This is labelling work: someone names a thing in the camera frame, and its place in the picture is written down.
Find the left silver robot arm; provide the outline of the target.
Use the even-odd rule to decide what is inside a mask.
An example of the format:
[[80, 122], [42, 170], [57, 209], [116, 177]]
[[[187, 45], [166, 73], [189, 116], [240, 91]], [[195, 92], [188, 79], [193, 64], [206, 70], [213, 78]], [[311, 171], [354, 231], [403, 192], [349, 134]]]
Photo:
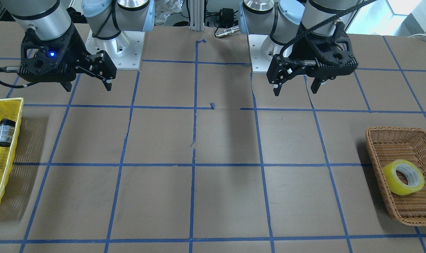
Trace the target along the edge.
[[267, 36], [263, 48], [270, 61], [268, 82], [279, 96], [285, 82], [298, 75], [313, 77], [311, 91], [358, 67], [345, 32], [357, 0], [244, 0], [239, 8], [240, 32]]

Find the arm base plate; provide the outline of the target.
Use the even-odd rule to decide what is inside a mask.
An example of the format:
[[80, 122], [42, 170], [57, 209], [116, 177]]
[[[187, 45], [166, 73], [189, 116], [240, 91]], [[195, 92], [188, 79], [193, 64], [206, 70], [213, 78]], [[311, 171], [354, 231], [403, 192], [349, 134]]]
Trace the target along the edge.
[[85, 42], [88, 52], [94, 54], [105, 50], [118, 70], [140, 70], [145, 32], [122, 31], [111, 40], [94, 38], [89, 31]]
[[269, 35], [248, 35], [252, 73], [265, 74], [274, 54], [279, 53], [283, 45], [272, 41]]

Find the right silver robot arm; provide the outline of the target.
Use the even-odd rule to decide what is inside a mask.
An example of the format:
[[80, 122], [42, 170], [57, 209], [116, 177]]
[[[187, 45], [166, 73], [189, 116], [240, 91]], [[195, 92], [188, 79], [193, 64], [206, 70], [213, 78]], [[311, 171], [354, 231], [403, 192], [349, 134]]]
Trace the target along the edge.
[[91, 37], [100, 42], [90, 53], [69, 9], [59, 0], [1, 2], [25, 35], [18, 66], [0, 67], [0, 85], [22, 89], [40, 82], [60, 83], [65, 91], [79, 73], [99, 79], [107, 91], [116, 78], [114, 58], [133, 52], [127, 32], [150, 32], [155, 24], [153, 0], [83, 0]]

